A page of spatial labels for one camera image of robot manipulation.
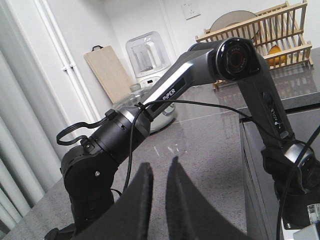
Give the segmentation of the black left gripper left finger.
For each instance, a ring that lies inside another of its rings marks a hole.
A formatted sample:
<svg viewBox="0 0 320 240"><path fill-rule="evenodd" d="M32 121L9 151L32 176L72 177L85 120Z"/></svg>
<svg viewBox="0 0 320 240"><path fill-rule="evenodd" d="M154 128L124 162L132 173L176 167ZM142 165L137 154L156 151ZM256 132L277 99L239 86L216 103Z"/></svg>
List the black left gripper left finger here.
<svg viewBox="0 0 320 240"><path fill-rule="evenodd" d="M140 164L136 175L116 203L76 240L146 240L153 199L153 171Z"/></svg>

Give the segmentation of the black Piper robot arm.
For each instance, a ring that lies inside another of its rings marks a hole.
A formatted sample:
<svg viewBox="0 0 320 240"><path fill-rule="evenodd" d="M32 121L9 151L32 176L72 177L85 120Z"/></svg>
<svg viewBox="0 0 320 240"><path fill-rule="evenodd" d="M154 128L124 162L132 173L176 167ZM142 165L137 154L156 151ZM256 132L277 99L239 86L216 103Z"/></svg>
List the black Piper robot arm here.
<svg viewBox="0 0 320 240"><path fill-rule="evenodd" d="M60 171L74 222L49 231L47 240L145 240L152 208L153 172L142 163L125 180L118 200L112 185L119 165L149 136L151 122L190 87L236 82L264 143L263 167L279 200L276 233L296 240L320 237L320 162L308 142L295 138L269 66L251 40L231 37L196 43L132 106L110 109L100 121L78 122L56 137L71 149Z"/></svg>

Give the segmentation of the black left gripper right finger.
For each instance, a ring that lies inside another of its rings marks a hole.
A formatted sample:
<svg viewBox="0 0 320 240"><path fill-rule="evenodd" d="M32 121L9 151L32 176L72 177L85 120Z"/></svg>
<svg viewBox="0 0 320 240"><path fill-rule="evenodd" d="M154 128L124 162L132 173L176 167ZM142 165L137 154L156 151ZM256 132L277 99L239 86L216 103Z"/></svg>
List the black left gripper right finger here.
<svg viewBox="0 0 320 240"><path fill-rule="evenodd" d="M165 211L170 240L249 240L193 184L178 157L168 171Z"/></svg>

